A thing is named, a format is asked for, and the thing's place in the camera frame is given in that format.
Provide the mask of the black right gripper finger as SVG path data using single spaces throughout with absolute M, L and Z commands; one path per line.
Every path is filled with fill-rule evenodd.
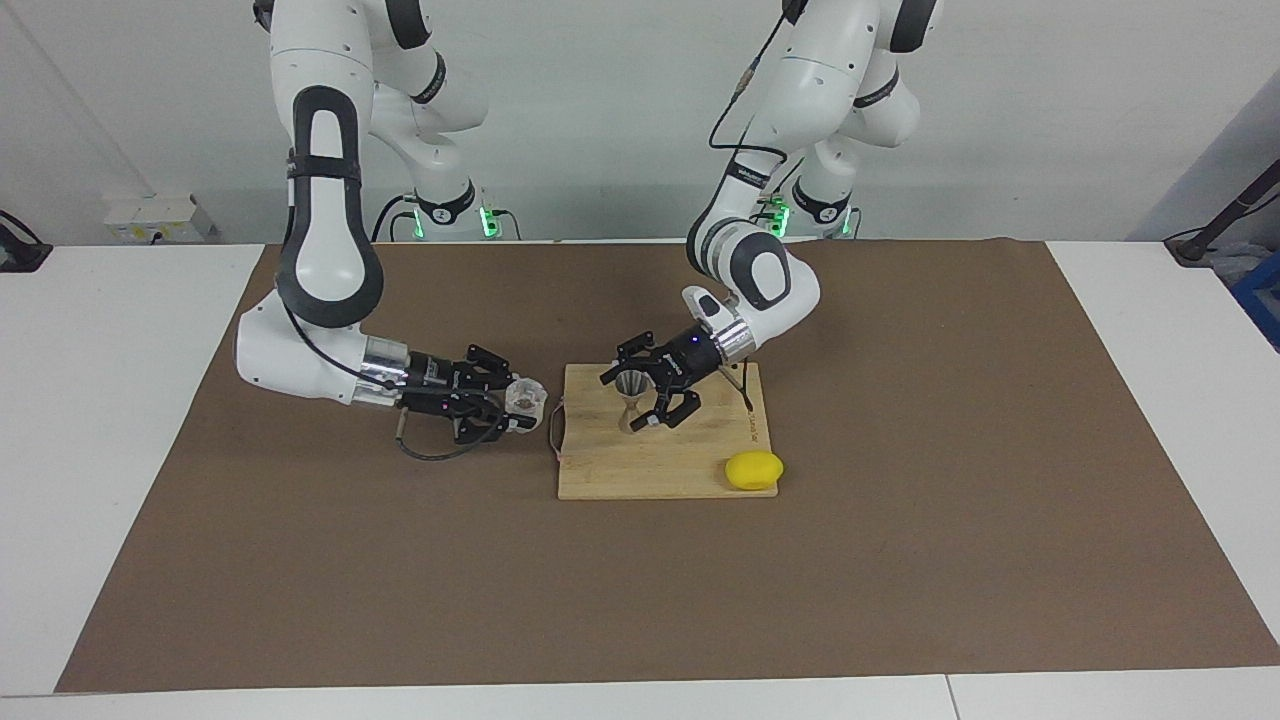
M 499 405 L 492 398 L 457 398 L 452 401 L 453 438 L 456 445 L 489 443 L 503 434 L 525 434 L 541 423 L 541 404 L 520 400 Z
M 508 387 L 516 377 L 509 361 L 479 345 L 470 345 L 465 356 L 466 387 Z

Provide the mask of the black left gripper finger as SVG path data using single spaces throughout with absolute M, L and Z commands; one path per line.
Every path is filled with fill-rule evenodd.
M 655 391 L 654 407 L 631 420 L 631 432 L 640 432 L 649 427 L 676 428 L 689 419 L 699 407 L 701 400 L 698 392 L 690 388 L 658 387 Z
M 603 386 L 614 386 L 626 373 L 639 373 L 644 378 L 641 387 L 657 387 L 657 373 L 660 359 L 655 355 L 657 343 L 652 332 L 643 332 L 617 346 L 614 361 L 599 375 Z

